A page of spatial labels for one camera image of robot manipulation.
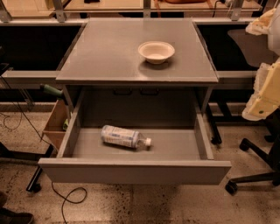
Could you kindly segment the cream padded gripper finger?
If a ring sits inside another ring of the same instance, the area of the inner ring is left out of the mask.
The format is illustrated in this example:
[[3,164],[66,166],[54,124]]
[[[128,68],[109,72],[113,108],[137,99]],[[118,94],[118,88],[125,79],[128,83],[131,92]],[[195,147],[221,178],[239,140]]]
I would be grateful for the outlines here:
[[272,65],[262,63],[256,72],[254,93],[241,116],[249,121],[266,119],[280,107],[280,61]]
[[246,27],[245,31],[253,35],[263,35],[269,33],[271,19],[276,11],[276,8],[266,11],[260,17],[250,22]]

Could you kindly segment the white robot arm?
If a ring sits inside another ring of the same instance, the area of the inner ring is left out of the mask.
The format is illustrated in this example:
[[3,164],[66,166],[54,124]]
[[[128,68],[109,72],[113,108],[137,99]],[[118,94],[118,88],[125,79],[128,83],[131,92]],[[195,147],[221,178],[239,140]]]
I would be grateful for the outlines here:
[[[265,12],[246,27],[253,35],[266,34],[268,48],[280,55],[280,5]],[[280,59],[269,65],[262,63],[255,75],[254,93],[241,116],[249,121],[266,119],[280,107]]]

